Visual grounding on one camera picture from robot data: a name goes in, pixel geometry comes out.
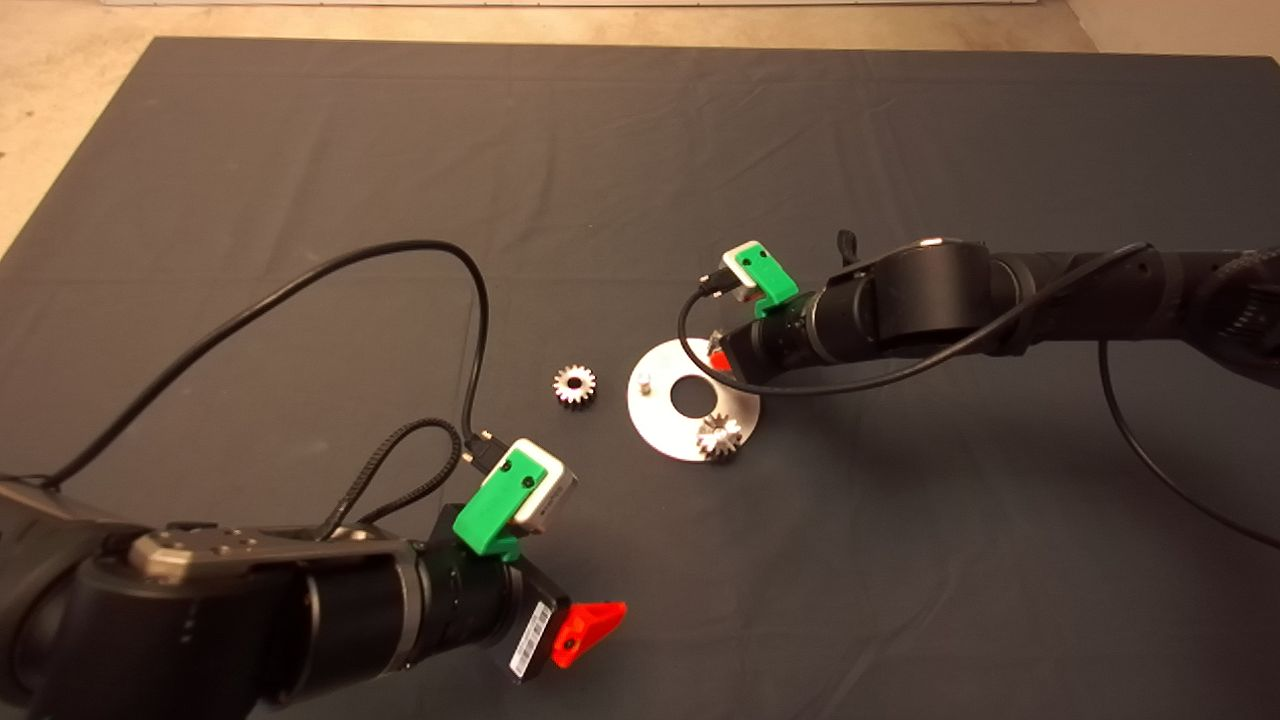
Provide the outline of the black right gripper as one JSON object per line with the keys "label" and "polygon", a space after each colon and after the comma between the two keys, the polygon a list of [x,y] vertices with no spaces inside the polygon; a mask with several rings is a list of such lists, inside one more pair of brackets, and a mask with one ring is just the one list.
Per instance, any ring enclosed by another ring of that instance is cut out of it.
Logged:
{"label": "black right gripper", "polygon": [[708,365],[718,373],[732,373],[744,383],[765,386],[781,374],[777,341],[781,324],[760,318],[726,331],[719,345],[709,345]]}

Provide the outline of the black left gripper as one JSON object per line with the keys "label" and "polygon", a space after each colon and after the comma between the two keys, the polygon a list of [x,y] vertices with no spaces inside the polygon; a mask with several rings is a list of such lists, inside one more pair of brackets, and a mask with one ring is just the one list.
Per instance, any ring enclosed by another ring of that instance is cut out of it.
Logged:
{"label": "black left gripper", "polygon": [[571,667],[625,620],[626,602],[570,605],[527,557],[476,555],[454,533],[461,503],[445,503],[425,541],[425,657],[479,648],[515,684],[552,661]]}

